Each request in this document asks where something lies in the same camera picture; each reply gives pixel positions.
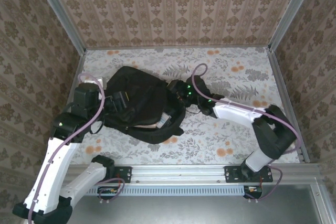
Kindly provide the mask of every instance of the black mounting bracket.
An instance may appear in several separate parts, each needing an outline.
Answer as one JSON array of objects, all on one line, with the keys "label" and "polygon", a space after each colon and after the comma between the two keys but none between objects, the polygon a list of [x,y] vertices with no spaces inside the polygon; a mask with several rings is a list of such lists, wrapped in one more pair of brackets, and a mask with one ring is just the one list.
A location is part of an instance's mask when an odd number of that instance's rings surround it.
[{"label": "black mounting bracket", "polygon": [[[113,178],[122,178],[125,180],[125,184],[129,184],[132,178],[132,167],[131,166],[115,166]],[[119,181],[111,181],[109,183],[116,184],[115,186],[100,186],[97,188],[98,193],[102,194],[115,194],[119,188]],[[110,200],[113,198],[111,196],[101,196],[103,200]]]},{"label": "black mounting bracket", "polygon": [[240,165],[229,165],[224,167],[225,181],[227,183],[259,183],[273,182],[272,171],[269,167],[264,166],[259,172],[255,173],[253,177],[247,179],[241,172]]}]

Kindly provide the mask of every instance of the black cable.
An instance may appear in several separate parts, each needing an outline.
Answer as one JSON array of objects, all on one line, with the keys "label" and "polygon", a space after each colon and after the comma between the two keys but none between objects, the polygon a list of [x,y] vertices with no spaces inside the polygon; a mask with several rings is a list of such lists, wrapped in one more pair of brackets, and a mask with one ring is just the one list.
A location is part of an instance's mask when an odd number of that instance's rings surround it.
[{"label": "black cable", "polygon": [[191,114],[197,115],[197,114],[199,114],[201,111],[198,111],[197,113],[194,113],[194,112],[191,112],[191,111],[189,111],[189,110],[186,109],[186,112],[189,112],[189,113],[191,113]]},{"label": "black cable", "polygon": [[91,134],[91,135],[95,135],[95,134],[97,134],[98,132],[100,132],[100,130],[103,128],[104,124],[105,124],[105,115],[103,114],[103,118],[102,118],[102,120],[101,120],[101,125],[100,125],[99,129],[98,129],[96,132],[94,132],[94,133],[93,133],[92,130],[90,129],[90,134]]}]

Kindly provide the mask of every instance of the metal frame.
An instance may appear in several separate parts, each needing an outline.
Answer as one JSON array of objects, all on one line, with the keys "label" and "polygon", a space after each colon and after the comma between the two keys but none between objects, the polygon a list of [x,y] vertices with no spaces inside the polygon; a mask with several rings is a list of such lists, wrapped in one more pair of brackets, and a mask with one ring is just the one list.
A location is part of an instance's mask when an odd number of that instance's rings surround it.
[{"label": "metal frame", "polygon": [[[268,50],[267,55],[268,55],[269,63],[272,67],[274,79],[275,79],[275,82],[276,82],[277,87],[278,87],[278,91],[279,91],[279,94],[280,94],[280,98],[281,98],[281,101],[282,101],[282,104],[283,104],[283,107],[284,107],[286,117],[288,118],[289,122],[293,125],[293,127],[296,129],[296,131],[299,133],[299,136],[302,139],[299,124],[298,124],[298,121],[296,120],[294,109],[293,109],[293,106],[290,102],[289,95],[288,95],[286,85],[285,85],[285,82],[284,82],[282,74],[281,74],[281,70],[280,70],[275,52]],[[310,159],[309,159],[307,149],[306,149],[304,143],[302,143],[301,151],[302,151],[303,161],[306,162],[306,163],[309,163]]]},{"label": "metal frame", "polygon": [[54,10],[57,18],[61,22],[63,28],[67,32],[69,38],[71,39],[74,47],[78,51],[80,56],[83,56],[85,53],[85,46],[80,38],[75,25],[73,24],[72,20],[69,18],[66,10],[63,8],[62,3],[60,0],[47,0],[49,5]]},{"label": "metal frame", "polygon": [[283,36],[285,35],[290,23],[293,21],[296,13],[302,5],[303,0],[290,0],[287,9],[282,16],[278,27],[274,31],[274,34],[269,42],[271,51],[275,49],[280,44]]},{"label": "metal frame", "polygon": [[[259,183],[226,183],[224,166],[220,165],[131,165],[131,185],[139,186],[232,186],[232,185],[258,185]],[[312,185],[322,184],[322,175],[317,164],[273,164],[284,173],[282,185]],[[81,174],[87,165],[70,165],[64,183],[67,184]],[[272,170],[274,182],[279,179],[280,173]]]},{"label": "metal frame", "polygon": [[84,67],[84,62],[85,62],[85,54],[80,56],[79,61],[78,61],[78,65],[77,65],[77,69],[76,69],[76,73],[75,73],[75,77],[72,81],[72,85],[69,91],[69,96],[68,96],[68,101],[67,104],[72,102],[73,98],[74,98],[74,92],[75,92],[75,88],[78,86],[78,79],[77,76],[82,73],[83,71],[83,67]]},{"label": "metal frame", "polygon": [[[131,183],[127,184],[125,188],[155,190],[156,188],[189,186],[192,188],[211,189],[216,187],[217,189],[225,189],[232,186],[258,185],[258,183],[226,183],[224,166],[227,165],[133,165]],[[273,164],[273,166],[280,168],[283,172],[282,185],[310,185],[322,223],[335,223],[335,212],[323,184],[323,177],[320,174],[318,164]],[[86,168],[86,165],[70,165],[64,184],[75,179]],[[274,182],[265,184],[274,185],[279,179],[279,175],[278,171],[273,170]],[[101,186],[112,185],[115,184],[106,183]],[[90,191],[87,195],[93,196],[96,194]],[[132,195],[141,196],[143,193],[133,193]]]},{"label": "metal frame", "polygon": [[184,48],[248,48],[248,47],[268,47],[267,44],[256,44],[256,45],[178,45],[178,46],[140,46],[140,47],[96,47],[87,50],[97,51],[97,50],[129,50],[129,49],[184,49]]}]

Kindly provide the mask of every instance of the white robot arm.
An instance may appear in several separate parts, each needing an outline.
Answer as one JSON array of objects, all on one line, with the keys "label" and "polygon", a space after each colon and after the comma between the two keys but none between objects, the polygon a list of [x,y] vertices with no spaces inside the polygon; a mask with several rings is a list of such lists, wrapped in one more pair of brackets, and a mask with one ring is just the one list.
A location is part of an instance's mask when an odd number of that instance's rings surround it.
[{"label": "white robot arm", "polygon": [[[214,106],[214,113],[219,119],[227,119],[245,127],[253,129],[253,122],[256,118],[260,118],[262,115],[251,110],[241,109],[230,105],[230,100],[227,98],[221,99],[228,104],[216,103]],[[261,111],[266,111],[264,108],[256,108]],[[253,171],[260,171],[265,165],[269,164],[272,158],[268,157],[260,148],[252,152],[252,154],[246,159],[246,165]]]},{"label": "white robot arm", "polygon": [[32,220],[35,224],[66,224],[72,209],[87,191],[96,183],[113,177],[114,161],[98,155],[82,174],[70,184],[62,187],[70,161],[84,135],[90,131],[88,127],[57,152],[39,188],[38,199],[34,200],[41,177],[52,154],[65,139],[96,114],[100,103],[98,94],[98,86],[92,83],[81,83],[75,89],[71,112],[63,111],[54,119],[46,157],[37,180],[28,197],[14,207],[13,214],[28,219],[29,210],[34,202]]}]

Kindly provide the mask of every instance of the floor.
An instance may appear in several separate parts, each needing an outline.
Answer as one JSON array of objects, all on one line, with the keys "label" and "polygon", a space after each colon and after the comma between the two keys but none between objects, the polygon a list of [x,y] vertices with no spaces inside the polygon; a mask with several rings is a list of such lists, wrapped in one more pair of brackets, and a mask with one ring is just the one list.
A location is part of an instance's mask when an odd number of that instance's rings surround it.
[{"label": "floor", "polygon": [[83,197],[68,224],[322,224],[310,186],[279,186],[265,201],[242,196]]},{"label": "floor", "polygon": [[[167,81],[186,80],[200,63],[209,66],[203,77],[211,92],[247,105],[282,108],[266,48],[94,50],[86,52],[83,72],[109,80],[120,67],[133,66]],[[196,107],[188,110],[198,112]],[[257,147],[253,130],[201,113],[187,113],[181,128],[182,136],[151,145],[104,127],[97,135],[86,135],[72,164],[88,164],[98,154],[118,165],[239,164]],[[292,153],[276,162],[299,159]]]}]

